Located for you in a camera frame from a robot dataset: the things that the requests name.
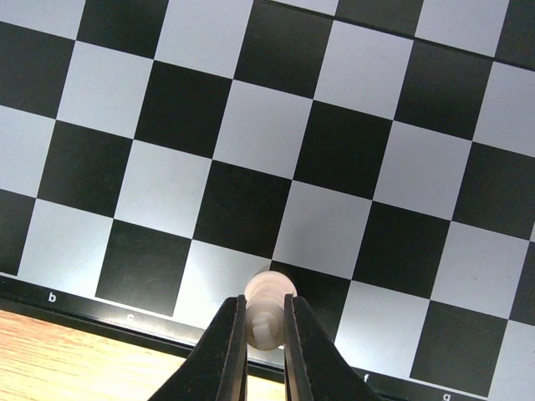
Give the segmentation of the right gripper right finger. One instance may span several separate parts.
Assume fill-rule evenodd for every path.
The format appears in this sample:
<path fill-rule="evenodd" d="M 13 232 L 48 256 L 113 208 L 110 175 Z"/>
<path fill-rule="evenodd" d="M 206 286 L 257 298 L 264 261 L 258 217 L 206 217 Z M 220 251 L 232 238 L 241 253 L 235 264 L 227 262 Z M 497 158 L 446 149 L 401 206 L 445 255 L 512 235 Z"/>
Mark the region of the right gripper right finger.
<path fill-rule="evenodd" d="M 380 400 L 344 361 L 304 297 L 284 298 L 287 400 Z"/>

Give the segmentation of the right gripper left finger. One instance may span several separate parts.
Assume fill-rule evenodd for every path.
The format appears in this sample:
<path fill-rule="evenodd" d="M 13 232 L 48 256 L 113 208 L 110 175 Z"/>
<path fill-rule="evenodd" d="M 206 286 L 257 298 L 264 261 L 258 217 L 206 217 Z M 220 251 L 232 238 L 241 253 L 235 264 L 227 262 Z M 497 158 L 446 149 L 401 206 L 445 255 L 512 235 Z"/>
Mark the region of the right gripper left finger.
<path fill-rule="evenodd" d="M 163 400 L 247 398 L 246 298 L 229 297 L 199 342 L 150 397 Z"/>

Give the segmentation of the white king piece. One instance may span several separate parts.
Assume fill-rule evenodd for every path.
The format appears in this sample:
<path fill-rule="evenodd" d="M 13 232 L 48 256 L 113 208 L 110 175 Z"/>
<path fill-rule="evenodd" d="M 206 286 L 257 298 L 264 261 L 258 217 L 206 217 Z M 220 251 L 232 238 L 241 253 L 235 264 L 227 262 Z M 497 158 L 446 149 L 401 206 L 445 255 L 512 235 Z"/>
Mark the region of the white king piece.
<path fill-rule="evenodd" d="M 246 285 L 246 326 L 248 344 L 260 351 L 271 351 L 283 344 L 284 299 L 296 297 L 293 282 L 281 272 L 266 271 Z"/>

